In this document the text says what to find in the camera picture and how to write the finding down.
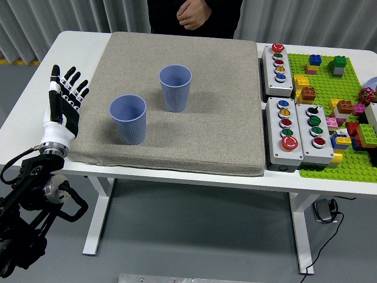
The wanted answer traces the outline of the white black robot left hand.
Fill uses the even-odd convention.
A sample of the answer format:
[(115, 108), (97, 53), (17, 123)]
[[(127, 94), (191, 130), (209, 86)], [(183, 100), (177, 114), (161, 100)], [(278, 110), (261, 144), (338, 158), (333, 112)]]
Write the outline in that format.
[(58, 65), (53, 66), (42, 123), (45, 130), (42, 143), (54, 142), (68, 147), (77, 137), (79, 109), (89, 93), (87, 80), (82, 81), (78, 86), (74, 85), (80, 76), (81, 73), (75, 66), (64, 75), (61, 74)]

